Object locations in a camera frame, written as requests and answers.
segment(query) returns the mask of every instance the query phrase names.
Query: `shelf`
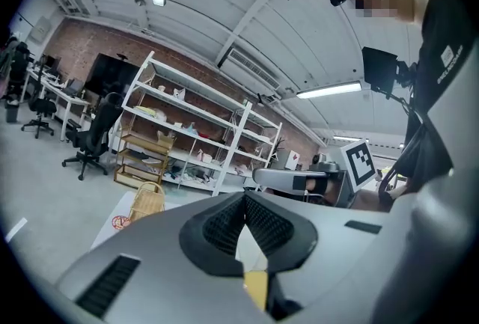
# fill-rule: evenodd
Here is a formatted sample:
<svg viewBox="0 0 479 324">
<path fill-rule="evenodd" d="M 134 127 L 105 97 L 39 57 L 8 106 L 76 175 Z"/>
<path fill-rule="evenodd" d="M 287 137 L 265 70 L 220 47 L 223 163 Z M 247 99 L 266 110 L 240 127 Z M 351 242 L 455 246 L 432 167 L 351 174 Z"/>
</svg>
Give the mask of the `shelf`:
<svg viewBox="0 0 479 324">
<path fill-rule="evenodd" d="M 162 155 L 166 155 L 168 153 L 168 150 L 165 149 L 164 147 L 161 147 L 158 144 L 153 143 L 152 141 L 147 141 L 136 135 L 128 134 L 122 137 L 121 139 L 124 140 L 126 143 L 131 143 L 131 144 L 134 144 L 135 146 L 146 148 L 147 150 L 153 151 L 154 153 L 159 153 Z"/>
<path fill-rule="evenodd" d="M 217 147 L 225 148 L 226 150 L 229 150 L 229 146 L 225 146 L 224 144 L 218 143 L 216 141 L 212 141 L 211 139 L 203 138 L 199 135 L 192 134 L 191 132 L 188 132 L 185 129 L 182 129 L 181 127 L 176 127 L 171 123 L 162 122 L 160 119 L 156 119 L 155 117 L 152 117 L 151 115 L 148 115 L 148 114 L 146 114 L 146 113 L 144 113 L 140 110 L 136 110 L 136 109 L 131 108 L 129 106 L 124 106 L 123 110 L 125 110 L 127 112 L 131 112 L 132 114 L 137 115 L 139 117 L 142 117 L 144 119 L 148 119 L 149 121 L 151 121 L 153 123 L 156 123 L 160 126 L 164 126 L 164 127 L 167 127 L 167 128 L 169 128 L 173 131 L 179 132 L 180 134 L 190 136 L 193 139 L 198 139 L 199 141 L 204 141 L 206 143 L 212 144 L 213 146 L 217 146 Z"/>
<path fill-rule="evenodd" d="M 205 85 L 203 82 L 200 82 L 197 79 L 168 66 L 167 64 L 152 58 L 150 58 L 149 62 L 153 65 L 157 76 L 161 76 L 162 78 L 173 82 L 176 85 L 185 88 L 186 90 L 190 90 L 195 94 L 205 97 L 221 107 L 224 107 L 230 111 L 233 111 L 237 108 L 245 108 L 236 100 L 231 99 L 227 95 L 220 93 L 216 89 Z"/>
<path fill-rule="evenodd" d="M 261 143 L 261 144 L 266 143 L 266 144 L 269 144 L 270 146 L 272 146 L 272 142 L 271 142 L 271 141 L 262 141 L 261 139 L 259 139 L 259 138 L 257 137 L 258 134 L 255 134 L 255 133 L 252 132 L 252 131 L 249 131 L 249 130 L 247 130 L 247 129 L 244 129 L 244 130 L 242 131 L 242 133 L 243 133 L 243 135 L 245 135 L 246 138 L 252 139 L 253 141 L 256 141 L 256 142 Z"/>
<path fill-rule="evenodd" d="M 248 158 L 253 158 L 255 160 L 259 160 L 260 162 L 268 162 L 266 159 L 260 158 L 259 156 L 255 156 L 252 153 L 245 153 L 244 151 L 235 150 L 234 153 L 238 153 L 239 155 L 247 156 Z"/>
<path fill-rule="evenodd" d="M 192 165 L 198 165 L 200 167 L 205 167 L 209 168 L 214 171 L 221 171 L 222 167 L 220 165 L 216 165 L 214 163 L 205 163 L 200 160 L 196 159 L 196 156 L 189 155 L 187 151 L 180 150 L 178 148 L 172 148 L 169 153 L 170 158 L 174 158 L 177 160 L 180 160 L 181 162 L 188 162 L 191 163 Z M 253 171 L 251 170 L 246 170 L 244 174 L 238 174 L 234 170 L 234 165 L 230 165 L 230 167 L 226 170 L 228 174 L 236 175 L 237 177 L 253 177 Z"/>
<path fill-rule="evenodd" d="M 185 102 L 184 100 L 179 100 L 176 97 L 173 97 L 170 94 L 167 94 L 164 91 L 160 91 L 157 88 L 152 88 L 151 86 L 145 84 L 145 83 L 137 83 L 138 87 L 137 88 L 142 88 L 144 89 L 147 94 L 151 95 L 152 97 L 155 97 L 157 99 L 160 99 L 164 102 L 167 102 L 173 106 L 176 106 L 178 108 L 181 108 L 182 110 L 185 110 L 187 112 L 191 112 L 194 115 L 197 115 L 199 117 L 202 117 L 203 119 L 209 120 L 212 123 L 218 124 L 223 127 L 232 127 L 234 128 L 234 125 L 227 120 L 224 120 L 220 117 L 217 117 L 214 114 L 209 113 L 208 111 L 204 111 L 199 107 L 196 107 L 190 103 Z"/>
<path fill-rule="evenodd" d="M 199 183 L 195 182 L 194 180 L 183 180 L 183 182 L 180 183 L 179 177 L 177 179 L 173 179 L 171 177 L 162 177 L 162 180 L 165 182 L 170 182 L 174 184 L 180 184 L 181 186 L 186 186 L 186 187 L 192 187 L 193 189 L 203 189 L 205 191 L 213 191 L 215 188 L 212 186 L 208 186 L 207 184 L 204 183 Z M 224 184 L 220 188 L 220 192 L 239 192 L 242 191 L 243 187 L 242 186 L 232 186 L 228 184 Z"/>
<path fill-rule="evenodd" d="M 169 157 L 170 158 L 175 158 L 175 159 L 180 160 L 182 162 L 188 162 L 188 163 L 191 163 L 193 165 L 199 165 L 201 167 L 210 168 L 210 169 L 215 170 L 215 171 L 221 171 L 222 170 L 222 167 L 220 165 L 216 165 L 214 163 L 205 163 L 205 162 L 202 162 L 201 160 L 197 160 L 196 156 L 189 155 L 189 153 L 187 151 L 180 150 L 179 148 L 174 148 L 173 147 L 170 150 Z"/>
<path fill-rule="evenodd" d="M 137 158 L 136 156 L 132 155 L 131 154 L 132 150 L 130 150 L 129 148 L 126 148 L 122 151 L 120 151 L 118 153 L 119 156 L 122 156 L 123 158 L 127 158 L 127 159 L 130 159 L 134 162 L 137 162 L 137 163 L 141 163 L 143 165 L 147 165 L 147 166 L 150 166 L 150 167 L 154 167 L 154 168 L 161 168 L 163 166 L 163 161 L 161 161 L 160 163 L 155 163 L 155 164 L 151 164 L 151 163 L 145 163 L 143 162 L 141 159 Z"/>
</svg>

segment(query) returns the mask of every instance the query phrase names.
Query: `air conditioner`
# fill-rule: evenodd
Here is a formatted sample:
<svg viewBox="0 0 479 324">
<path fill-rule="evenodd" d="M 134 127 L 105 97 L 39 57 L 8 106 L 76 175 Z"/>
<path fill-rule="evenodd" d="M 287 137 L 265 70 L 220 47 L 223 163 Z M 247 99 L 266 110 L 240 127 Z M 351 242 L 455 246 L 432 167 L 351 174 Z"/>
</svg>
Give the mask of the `air conditioner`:
<svg viewBox="0 0 479 324">
<path fill-rule="evenodd" d="M 279 82 L 238 49 L 229 51 L 220 70 L 255 94 L 278 96 L 276 91 L 281 87 Z"/>
</svg>

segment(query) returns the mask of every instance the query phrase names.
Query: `desk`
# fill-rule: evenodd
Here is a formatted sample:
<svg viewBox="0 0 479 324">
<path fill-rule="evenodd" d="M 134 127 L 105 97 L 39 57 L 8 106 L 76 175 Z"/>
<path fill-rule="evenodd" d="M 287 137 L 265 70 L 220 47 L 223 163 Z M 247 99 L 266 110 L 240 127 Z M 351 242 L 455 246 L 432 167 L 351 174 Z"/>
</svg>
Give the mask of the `desk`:
<svg viewBox="0 0 479 324">
<path fill-rule="evenodd" d="M 27 89 L 27 84 L 28 80 L 32 77 L 35 80 L 38 80 L 38 74 L 31 68 L 27 69 L 27 75 L 25 77 L 25 83 L 23 84 L 23 91 L 22 91 L 22 97 L 20 98 L 20 102 L 22 103 L 24 98 L 25 98 L 25 92 Z M 57 97 L 55 100 L 55 105 L 58 105 L 58 99 L 62 98 L 63 100 L 67 101 L 67 108 L 65 109 L 65 115 L 63 117 L 63 124 L 61 126 L 61 134 L 60 134 L 60 140 L 64 141 L 65 140 L 65 132 L 67 131 L 67 121 L 70 116 L 70 109 L 72 105 L 82 105 L 83 106 L 83 112 L 82 116 L 80 117 L 80 125 L 83 124 L 83 120 L 85 119 L 85 112 L 87 111 L 87 107 L 90 105 L 89 102 L 86 100 L 81 100 L 78 97 L 70 97 L 69 95 L 66 95 L 60 88 L 55 87 L 51 81 L 49 81 L 46 77 L 42 77 L 42 92 L 40 93 L 40 98 L 43 98 L 45 96 L 45 91 L 51 91 L 53 92 Z"/>
</svg>

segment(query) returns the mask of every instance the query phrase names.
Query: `black office chair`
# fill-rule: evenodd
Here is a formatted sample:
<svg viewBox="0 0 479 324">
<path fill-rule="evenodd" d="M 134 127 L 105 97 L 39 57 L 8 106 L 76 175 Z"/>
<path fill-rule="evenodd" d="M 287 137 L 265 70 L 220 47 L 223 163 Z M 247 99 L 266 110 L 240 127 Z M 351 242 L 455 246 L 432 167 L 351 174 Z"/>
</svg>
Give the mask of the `black office chair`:
<svg viewBox="0 0 479 324">
<path fill-rule="evenodd" d="M 123 112 L 122 102 L 123 97 L 120 94 L 108 94 L 100 103 L 97 116 L 88 131 L 79 132 L 81 126 L 74 120 L 68 120 L 73 130 L 67 132 L 67 139 L 72 141 L 74 147 L 79 147 L 81 152 L 76 153 L 76 156 L 72 158 L 65 159 L 61 165 L 66 167 L 67 163 L 70 162 L 82 162 L 83 166 L 82 172 L 78 176 L 79 180 L 83 180 L 87 163 L 101 168 L 103 174 L 108 175 L 106 168 L 99 163 L 99 160 L 100 156 L 108 150 L 108 131 Z"/>
<path fill-rule="evenodd" d="M 7 93 L 5 94 L 7 100 L 12 100 L 13 97 L 16 97 L 17 99 L 20 98 L 28 63 L 29 61 L 33 61 L 32 58 L 29 58 L 30 51 L 28 50 L 26 43 L 20 42 L 15 50 L 10 64 L 8 88 Z"/>
<path fill-rule="evenodd" d="M 50 135 L 53 136 L 55 132 L 51 127 L 49 127 L 48 122 L 42 121 L 42 114 L 47 117 L 57 112 L 57 106 L 52 102 L 46 95 L 44 99 L 40 98 L 40 93 L 42 91 L 42 75 L 43 75 L 43 57 L 40 59 L 40 72 L 38 73 L 38 80 L 34 83 L 34 91 L 31 95 L 31 98 L 28 100 L 28 107 L 37 112 L 37 119 L 32 119 L 27 124 L 22 126 L 22 131 L 25 131 L 26 127 L 36 126 L 37 132 L 35 133 L 35 138 L 38 139 L 40 134 L 40 129 L 44 129 L 50 132 Z"/>
</svg>

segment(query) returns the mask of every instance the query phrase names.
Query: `logo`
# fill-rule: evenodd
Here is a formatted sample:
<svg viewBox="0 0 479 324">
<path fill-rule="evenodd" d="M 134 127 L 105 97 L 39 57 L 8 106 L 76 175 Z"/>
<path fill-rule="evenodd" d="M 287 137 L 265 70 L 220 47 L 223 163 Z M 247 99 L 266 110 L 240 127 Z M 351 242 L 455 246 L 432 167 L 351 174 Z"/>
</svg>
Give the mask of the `logo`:
<svg viewBox="0 0 479 324">
<path fill-rule="evenodd" d="M 441 54 L 441 59 L 442 63 L 444 64 L 444 67 L 447 67 L 450 64 L 452 58 L 454 58 L 454 53 L 452 52 L 452 48 L 448 45 L 444 52 L 442 52 Z"/>
<path fill-rule="evenodd" d="M 441 76 L 437 79 L 437 84 L 439 85 L 446 76 L 448 76 L 448 74 L 451 72 L 451 70 L 453 69 L 454 65 L 456 64 L 457 60 L 459 59 L 460 55 L 461 55 L 461 52 L 463 52 L 463 45 L 459 46 L 459 49 L 457 50 L 457 54 L 456 56 L 454 56 L 451 48 L 448 46 L 446 47 L 446 50 L 444 50 L 444 52 L 441 54 L 441 59 L 442 59 L 442 63 L 446 66 L 447 64 L 449 64 L 449 66 L 446 67 L 446 70 L 444 70 L 444 72 L 441 74 Z"/>
</svg>

